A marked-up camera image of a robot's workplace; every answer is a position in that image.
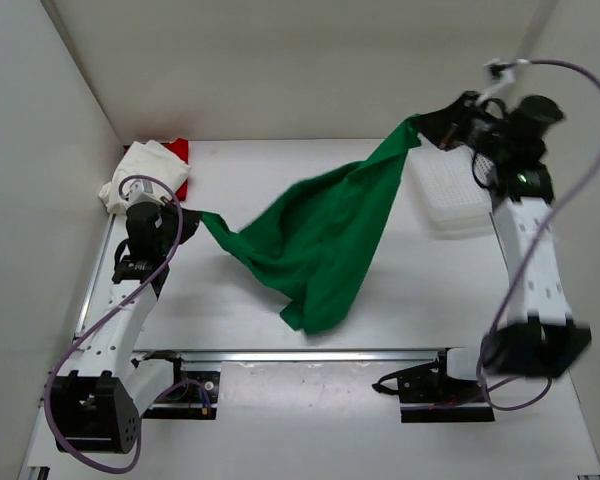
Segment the white t shirt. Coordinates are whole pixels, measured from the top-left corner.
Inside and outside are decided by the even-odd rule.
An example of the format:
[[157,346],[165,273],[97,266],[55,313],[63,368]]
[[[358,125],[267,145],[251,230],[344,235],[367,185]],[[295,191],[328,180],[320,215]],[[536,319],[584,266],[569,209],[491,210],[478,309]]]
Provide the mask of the white t shirt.
[[191,172],[189,142],[179,138],[170,143],[134,141],[116,167],[110,182],[102,186],[99,198],[109,214],[124,214],[134,179],[123,187],[121,182],[132,175],[145,175],[166,184],[179,200],[184,200]]

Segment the green t shirt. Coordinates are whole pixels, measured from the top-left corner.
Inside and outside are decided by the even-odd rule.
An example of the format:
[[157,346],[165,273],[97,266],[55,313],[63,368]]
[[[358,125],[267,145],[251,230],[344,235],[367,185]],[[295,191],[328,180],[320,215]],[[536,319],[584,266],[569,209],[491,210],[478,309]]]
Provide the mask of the green t shirt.
[[282,320],[307,335],[347,316],[397,196],[406,157],[420,146],[409,117],[364,161],[289,187],[239,231],[217,213],[201,220],[218,245],[264,286],[288,297]]

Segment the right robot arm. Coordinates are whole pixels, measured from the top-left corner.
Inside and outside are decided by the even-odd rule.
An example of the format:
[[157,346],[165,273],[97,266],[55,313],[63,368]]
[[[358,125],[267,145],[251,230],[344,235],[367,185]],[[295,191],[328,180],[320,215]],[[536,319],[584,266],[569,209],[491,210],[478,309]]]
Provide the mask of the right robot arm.
[[381,377],[373,389],[416,408],[451,408],[485,401],[488,376],[559,378],[591,343],[591,329],[573,319],[561,286],[551,217],[558,210],[542,158],[544,137],[564,121],[561,108],[541,95],[512,110],[498,99],[468,91],[451,105],[419,116],[414,126],[441,151],[466,147],[471,162],[486,160],[474,183],[491,200],[491,221],[509,288],[478,348],[449,348],[429,363]]

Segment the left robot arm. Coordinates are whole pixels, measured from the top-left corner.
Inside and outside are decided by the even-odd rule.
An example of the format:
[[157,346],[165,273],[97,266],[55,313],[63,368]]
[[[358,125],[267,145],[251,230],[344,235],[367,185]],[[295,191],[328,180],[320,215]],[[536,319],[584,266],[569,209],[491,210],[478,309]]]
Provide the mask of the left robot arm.
[[106,323],[82,336],[69,368],[45,391],[45,414],[61,451],[127,454],[141,417],[158,399],[186,395],[190,377],[174,353],[134,356],[156,305],[175,247],[191,238],[200,214],[174,203],[141,201],[128,208],[126,237],[114,253]]

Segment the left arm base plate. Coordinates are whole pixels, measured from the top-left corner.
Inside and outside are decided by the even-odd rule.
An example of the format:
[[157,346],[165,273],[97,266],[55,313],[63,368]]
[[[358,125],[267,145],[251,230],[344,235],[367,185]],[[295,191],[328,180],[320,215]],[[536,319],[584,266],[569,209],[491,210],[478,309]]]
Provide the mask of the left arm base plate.
[[167,362],[173,372],[173,383],[185,380],[195,384],[179,386],[156,400],[143,414],[155,420],[215,420],[220,393],[221,363],[185,352],[156,351],[140,361]]

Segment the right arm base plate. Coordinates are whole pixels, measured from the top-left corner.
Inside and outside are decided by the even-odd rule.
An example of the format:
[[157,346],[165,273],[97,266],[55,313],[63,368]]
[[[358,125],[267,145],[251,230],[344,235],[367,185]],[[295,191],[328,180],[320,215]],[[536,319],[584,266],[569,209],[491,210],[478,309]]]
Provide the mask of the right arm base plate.
[[493,409],[484,400],[477,381],[448,375],[445,354],[431,362],[383,375],[372,389],[398,398],[404,424],[495,421]]

